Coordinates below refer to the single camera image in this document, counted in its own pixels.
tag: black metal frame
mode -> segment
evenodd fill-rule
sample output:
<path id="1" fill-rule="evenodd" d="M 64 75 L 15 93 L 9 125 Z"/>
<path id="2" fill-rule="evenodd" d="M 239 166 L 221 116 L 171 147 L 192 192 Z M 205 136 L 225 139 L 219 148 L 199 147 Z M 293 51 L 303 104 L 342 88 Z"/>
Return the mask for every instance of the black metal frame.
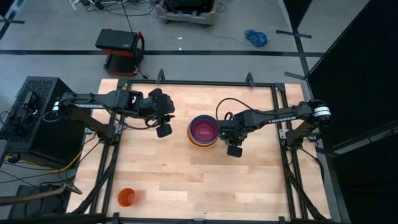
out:
<path id="1" fill-rule="evenodd" d="M 164 76 L 163 70 L 160 70 L 159 75 L 156 80 L 119 80 L 118 82 L 118 89 L 122 86 L 127 86 L 127 89 L 133 84 L 165 84 L 165 85 L 211 85 L 211 86 L 246 86 L 250 88 L 254 88 L 254 86 L 258 87 L 268 87 L 272 90 L 272 100 L 275 108 L 278 108 L 278 99 L 277 99 L 277 91 L 279 90 L 282 96 L 282 102 L 284 107 L 287 106 L 287 96 L 285 92 L 285 86 L 283 83 L 254 83 L 251 73 L 249 73 L 246 77 L 245 82 L 201 82 L 201 81 L 179 81 L 179 80 L 166 80 Z M 291 122 L 287 123 L 287 127 L 289 129 L 292 128 Z M 277 123 L 277 128 L 282 129 L 282 124 Z M 286 168 L 289 168 L 288 165 L 288 158 L 287 158 L 287 151 L 283 146 L 283 142 L 281 139 L 280 141 L 280 153 L 282 156 L 282 164 L 284 171 Z M 104 171 L 106 158 L 108 156 L 109 146 L 104 146 L 104 151 L 101 156 L 100 164 L 99 164 L 99 171 L 97 175 L 98 182 L 102 177 L 102 173 Z M 112 158 L 117 158 L 119 153 L 119 144 L 115 145 Z M 296 178 L 296 183 L 302 189 L 302 180 L 300 175 L 300 167 L 299 167 L 299 160 L 297 159 L 297 153 L 292 153 L 292 163 L 294 166 L 294 175 Z M 242 221 L 242 220 L 193 220 L 193 219 L 169 219 L 169 218 L 125 218 L 119 217 L 119 213 L 115 213 L 113 217 L 107 217 L 107 222 L 112 223 L 247 223 L 247 224 L 255 224 L 255 223 L 269 223 L 269 224 L 276 224 L 276 223 L 332 223 L 328 220 L 308 220 L 307 214 L 307 207 L 303 199 L 300 197 L 300 209 L 301 209 L 301 218 L 297 218 L 295 206 L 294 206 L 294 197 L 292 191 L 292 183 L 291 179 L 287 177 L 287 172 L 284 172 L 285 175 L 285 187 L 286 187 L 286 194 L 287 194 L 287 201 L 289 206 L 289 215 L 291 222 L 286 222 L 284 217 L 279 217 L 279 221 Z M 101 214 L 106 215 L 108 212 L 109 201 L 111 198 L 111 189 L 113 184 L 113 177 L 114 177 L 114 170 L 113 173 L 109 176 L 108 183 L 106 184 L 106 190 L 104 194 L 104 200 L 101 208 Z M 90 207 L 90 213 L 96 213 L 96 208 L 98 205 L 98 196 L 93 200 Z"/>

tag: orange cup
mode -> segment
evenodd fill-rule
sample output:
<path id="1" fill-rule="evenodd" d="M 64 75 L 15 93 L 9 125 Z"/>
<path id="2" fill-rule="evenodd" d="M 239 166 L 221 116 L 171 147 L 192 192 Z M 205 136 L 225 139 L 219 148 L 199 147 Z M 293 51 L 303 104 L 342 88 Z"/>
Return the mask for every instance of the orange cup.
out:
<path id="1" fill-rule="evenodd" d="M 128 207 L 138 202 L 138 194 L 130 188 L 123 189 L 118 195 L 119 205 Z"/>

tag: concrete floor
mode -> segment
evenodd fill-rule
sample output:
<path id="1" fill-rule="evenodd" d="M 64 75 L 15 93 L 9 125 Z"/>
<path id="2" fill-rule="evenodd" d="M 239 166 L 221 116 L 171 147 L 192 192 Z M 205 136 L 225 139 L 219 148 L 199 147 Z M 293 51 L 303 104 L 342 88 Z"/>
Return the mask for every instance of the concrete floor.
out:
<path id="1" fill-rule="evenodd" d="M 368 0 L 316 0 L 308 9 L 299 31 L 313 35 L 301 39 L 305 52 L 326 52 L 345 27 L 354 19 Z M 217 14 L 216 24 L 206 28 L 214 34 L 234 37 L 244 43 L 246 29 L 263 32 L 289 30 L 278 0 L 221 1 L 227 5 L 225 12 Z M 130 5 L 128 14 L 148 11 L 147 4 Z M 25 0 L 15 19 L 25 24 L 11 24 L 0 40 L 1 50 L 96 50 L 95 41 L 103 28 L 129 30 L 124 16 L 104 11 L 86 12 L 77 5 L 74 11 L 67 0 Z M 216 37 L 203 28 L 187 23 L 164 24 L 156 18 L 155 11 L 148 16 L 130 17 L 134 31 L 144 34 L 146 50 L 260 50 L 297 52 L 294 38 L 270 33 L 266 47 L 256 48 L 231 39 Z M 0 55 L 0 111 L 10 107 L 26 76 L 60 77 L 72 90 L 80 93 L 96 92 L 102 78 L 117 78 L 103 69 L 105 55 Z M 307 57 L 310 69 L 319 58 Z M 163 68 L 169 80 L 244 81 L 251 72 L 256 82 L 301 83 L 307 99 L 304 82 L 284 76 L 284 72 L 303 74 L 298 57 L 225 56 L 225 55 L 147 55 L 141 70 L 155 78 Z M 26 177 L 43 173 L 4 165 L 10 174 Z M 12 180 L 0 174 L 1 181 Z M 27 179 L 38 185 L 43 181 L 57 181 L 57 175 Z M 0 185 L 0 196 L 14 195 L 23 182 Z M 325 183 L 332 218 L 337 218 L 333 189 Z M 9 207 L 0 208 L 0 219 L 7 218 Z"/>

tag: computer tower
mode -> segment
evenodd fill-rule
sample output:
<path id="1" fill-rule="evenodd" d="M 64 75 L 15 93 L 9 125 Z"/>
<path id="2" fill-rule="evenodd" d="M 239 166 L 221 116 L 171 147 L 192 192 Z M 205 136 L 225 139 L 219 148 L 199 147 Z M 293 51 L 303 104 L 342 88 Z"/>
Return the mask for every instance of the computer tower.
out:
<path id="1" fill-rule="evenodd" d="M 85 135 L 84 125 L 66 118 L 54 123 L 42 119 L 66 92 L 71 89 L 59 78 L 26 78 L 0 131 L 0 139 L 9 143 L 8 154 L 19 154 L 23 160 L 56 168 L 68 165 L 76 157 Z M 27 116 L 23 105 L 30 95 L 34 95 L 35 112 Z"/>

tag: yellow cable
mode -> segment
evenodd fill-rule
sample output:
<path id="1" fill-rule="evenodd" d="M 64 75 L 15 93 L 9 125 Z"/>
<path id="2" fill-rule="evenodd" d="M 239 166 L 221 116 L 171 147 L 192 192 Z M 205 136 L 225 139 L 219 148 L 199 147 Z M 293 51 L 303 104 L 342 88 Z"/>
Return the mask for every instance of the yellow cable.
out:
<path id="1" fill-rule="evenodd" d="M 49 172 L 54 172 L 54 173 L 63 172 L 63 171 L 65 171 L 65 170 L 67 170 L 70 166 L 72 166 L 72 164 L 73 164 L 73 163 L 79 158 L 79 156 L 81 155 L 81 152 L 82 152 L 82 151 L 80 151 L 80 152 L 76 155 L 76 157 L 75 157 L 67 166 L 65 166 L 64 168 L 52 169 L 52 170 L 43 169 L 43 170 L 46 170 L 46 171 L 49 171 Z M 26 162 L 27 164 L 32 164 L 32 165 L 37 165 L 37 166 L 39 166 L 39 167 L 44 167 L 44 166 L 40 166 L 40 165 L 38 165 L 38 164 L 36 164 L 36 163 L 34 163 L 34 162 L 25 161 L 25 160 L 23 160 L 23 159 L 21 159 L 21 162 Z"/>

